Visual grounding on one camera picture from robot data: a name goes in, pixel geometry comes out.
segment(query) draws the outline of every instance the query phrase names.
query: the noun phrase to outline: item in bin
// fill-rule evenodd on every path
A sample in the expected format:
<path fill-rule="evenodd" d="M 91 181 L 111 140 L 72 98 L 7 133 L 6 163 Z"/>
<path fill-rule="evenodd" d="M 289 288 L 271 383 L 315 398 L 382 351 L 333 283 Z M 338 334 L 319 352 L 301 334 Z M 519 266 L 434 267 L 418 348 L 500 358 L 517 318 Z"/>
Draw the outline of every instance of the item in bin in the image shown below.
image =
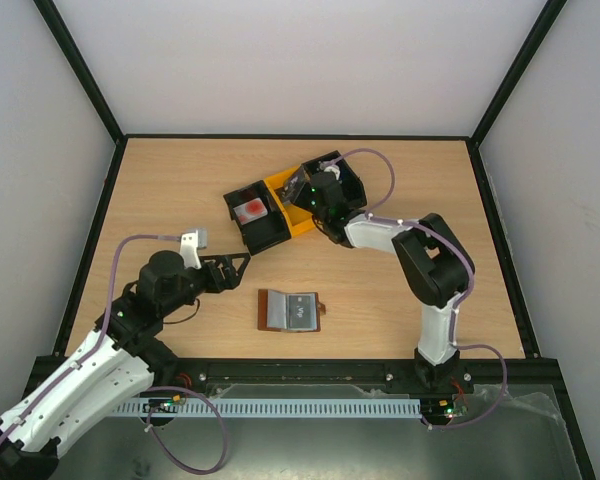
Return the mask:
<path fill-rule="evenodd" d="M 242 225 L 246 225 L 249 222 L 262 218 L 268 213 L 267 207 L 264 206 L 264 203 L 259 198 L 254 198 L 247 203 L 238 205 L 233 211 Z"/>
<path fill-rule="evenodd" d="M 325 306 L 313 293 L 282 293 L 258 290 L 258 330 L 273 332 L 319 332 Z"/>

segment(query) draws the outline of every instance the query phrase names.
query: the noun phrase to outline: wooden tabletop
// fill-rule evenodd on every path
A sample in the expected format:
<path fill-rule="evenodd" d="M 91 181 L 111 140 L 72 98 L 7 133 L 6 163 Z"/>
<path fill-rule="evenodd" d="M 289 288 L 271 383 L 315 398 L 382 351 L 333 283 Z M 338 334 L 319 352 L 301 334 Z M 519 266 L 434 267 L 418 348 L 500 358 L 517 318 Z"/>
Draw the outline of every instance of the wooden tabletop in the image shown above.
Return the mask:
<path fill-rule="evenodd" d="M 246 251 L 222 195 L 333 150 L 380 150 L 393 162 L 391 199 L 375 213 L 392 218 L 442 215 L 476 265 L 476 287 L 462 305 L 458 343 L 487 343 L 505 357 L 523 358 L 491 234 L 464 142 L 358 140 L 131 139 L 69 342 L 73 351 L 102 314 L 113 252 L 137 233 L 178 235 L 206 227 L 204 255 Z M 361 177 L 369 204 L 389 186 L 373 155 L 348 160 Z M 136 241 L 125 247 L 116 296 L 138 277 L 152 253 L 176 243 Z M 258 289 L 318 292 L 327 307 L 319 333 L 257 330 Z M 394 255 L 332 244 L 316 230 L 251 259 L 242 284 L 203 294 L 192 320 L 159 335 L 176 355 L 216 358 L 412 358 L 420 336 L 420 304 Z M 184 307 L 169 320 L 184 318 Z M 489 357 L 466 352 L 465 358 Z"/>

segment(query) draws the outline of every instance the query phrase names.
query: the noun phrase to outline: wall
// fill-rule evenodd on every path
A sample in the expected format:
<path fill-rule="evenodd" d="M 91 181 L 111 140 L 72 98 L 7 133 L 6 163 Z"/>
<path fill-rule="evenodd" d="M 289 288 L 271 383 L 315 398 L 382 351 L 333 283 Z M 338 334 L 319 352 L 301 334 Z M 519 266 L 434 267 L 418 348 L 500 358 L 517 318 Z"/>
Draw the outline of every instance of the wall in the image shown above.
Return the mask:
<path fill-rule="evenodd" d="M 544 0 L 56 0 L 130 133 L 470 135 Z"/>
<path fill-rule="evenodd" d="M 51 353 L 112 152 L 34 3 L 0 0 L 0 412 Z"/>
<path fill-rule="evenodd" d="M 567 3 L 482 152 L 600 478 L 600 0 Z"/>

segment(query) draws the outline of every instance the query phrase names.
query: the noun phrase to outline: black metal frame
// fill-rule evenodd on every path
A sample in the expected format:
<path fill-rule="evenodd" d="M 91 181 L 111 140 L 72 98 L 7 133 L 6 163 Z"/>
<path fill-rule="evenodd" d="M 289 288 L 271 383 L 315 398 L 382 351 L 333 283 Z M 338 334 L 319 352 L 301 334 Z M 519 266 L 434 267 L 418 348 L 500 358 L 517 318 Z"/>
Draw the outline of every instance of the black metal frame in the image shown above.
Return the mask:
<path fill-rule="evenodd" d="M 509 294 L 516 326 L 526 359 L 507 360 L 509 383 L 550 384 L 553 386 L 563 418 L 565 419 L 581 474 L 585 479 L 595 478 L 578 423 L 569 400 L 560 367 L 556 360 L 540 358 L 533 326 L 526 309 L 520 284 L 511 260 L 511 252 L 504 234 L 493 193 L 480 156 L 479 147 L 496 121 L 509 96 L 515 89 L 544 37 L 555 22 L 566 0 L 548 0 L 522 45 L 513 64 L 489 104 L 478 127 L 471 137 L 466 136 L 409 136 L 409 135 L 240 135 L 240 134 L 123 134 L 111 109 L 98 88 L 95 79 L 80 54 L 67 26 L 53 0 L 33 0 L 60 48 L 73 68 L 85 92 L 93 103 L 102 122 L 116 143 L 109 174 L 98 203 L 97 211 L 67 308 L 54 345 L 53 355 L 39 357 L 33 367 L 26 393 L 39 385 L 63 361 L 75 316 L 84 290 L 93 255 L 124 151 L 129 138 L 231 138 L 231 139 L 318 139 L 318 140 L 438 140 L 466 143 L 476 182 L 491 230 L 505 285 Z M 362 387 L 374 386 L 393 393 L 410 393 L 426 399 L 439 394 L 419 390 L 411 374 L 414 360 L 244 360 L 244 359 L 181 359 L 179 368 L 190 372 L 194 388 L 209 391 L 215 385 L 227 382 L 240 383 L 347 383 Z M 471 372 L 474 383 L 500 383 L 501 366 L 495 360 L 461 360 L 461 367 Z"/>

